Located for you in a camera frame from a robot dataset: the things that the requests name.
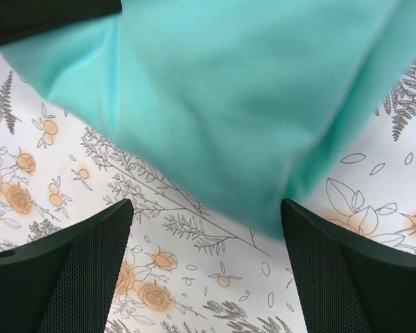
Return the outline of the floral table mat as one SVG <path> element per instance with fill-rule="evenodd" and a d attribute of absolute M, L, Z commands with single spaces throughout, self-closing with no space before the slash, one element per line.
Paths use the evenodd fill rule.
<path fill-rule="evenodd" d="M 286 247 L 49 105 L 0 55 L 0 252 L 129 198 L 106 332 L 304 332 Z M 416 255 L 416 61 L 306 206 Z"/>

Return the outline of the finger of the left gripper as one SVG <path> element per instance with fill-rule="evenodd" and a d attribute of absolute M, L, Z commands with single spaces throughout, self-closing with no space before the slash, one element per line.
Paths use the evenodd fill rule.
<path fill-rule="evenodd" d="M 121 11 L 120 0 L 0 0 L 0 46 Z"/>

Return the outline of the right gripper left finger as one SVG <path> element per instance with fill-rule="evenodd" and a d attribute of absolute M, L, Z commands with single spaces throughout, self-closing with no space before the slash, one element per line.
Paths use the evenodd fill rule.
<path fill-rule="evenodd" d="M 0 252 L 0 332 L 104 332 L 133 214 L 123 199 Z"/>

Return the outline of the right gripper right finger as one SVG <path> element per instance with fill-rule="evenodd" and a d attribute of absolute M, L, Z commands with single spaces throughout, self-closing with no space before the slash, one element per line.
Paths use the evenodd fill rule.
<path fill-rule="evenodd" d="M 281 221 L 308 332 L 416 332 L 416 255 L 292 200 L 282 201 Z"/>

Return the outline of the teal t shirt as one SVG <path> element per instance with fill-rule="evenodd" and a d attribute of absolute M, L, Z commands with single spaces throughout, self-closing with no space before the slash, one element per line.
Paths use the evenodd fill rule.
<path fill-rule="evenodd" d="M 280 239 L 416 57 L 416 1 L 124 1 L 0 48 L 45 100 Z"/>

